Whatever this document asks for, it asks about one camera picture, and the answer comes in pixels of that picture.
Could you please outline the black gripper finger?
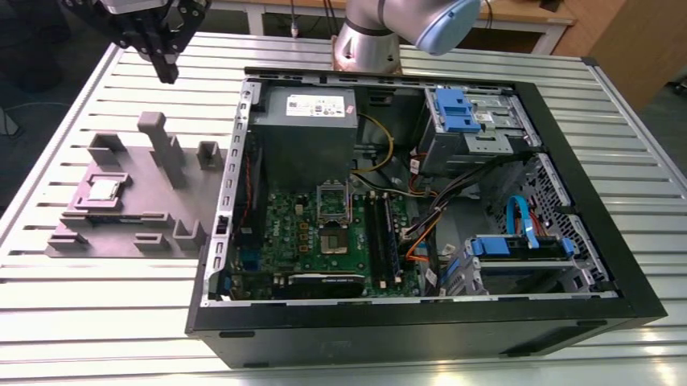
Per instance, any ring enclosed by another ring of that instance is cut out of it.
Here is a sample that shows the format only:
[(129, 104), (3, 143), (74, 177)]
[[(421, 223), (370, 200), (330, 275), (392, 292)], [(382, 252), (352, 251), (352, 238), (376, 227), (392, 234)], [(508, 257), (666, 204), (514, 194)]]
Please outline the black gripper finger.
[[(106, 12), (103, 10), (103, 2), (105, 1), (61, 1), (61, 5), (89, 27), (106, 36)], [(113, 40), (106, 36), (110, 42), (118, 47), (134, 48), (141, 57), (151, 63), (157, 78), (161, 82), (166, 75), (162, 58), (162, 27), (157, 33), (147, 35), (126, 31), (123, 34), (125, 40)]]
[(178, 54), (186, 48), (190, 38), (199, 29), (199, 25), (205, 19), (206, 12), (210, 8), (210, 2), (206, 0), (178, 0), (175, 1), (175, 11), (181, 18), (181, 24), (173, 29), (167, 29), (166, 36), (162, 38), (163, 45), (163, 83), (173, 84), (178, 77), (178, 68), (175, 59)]

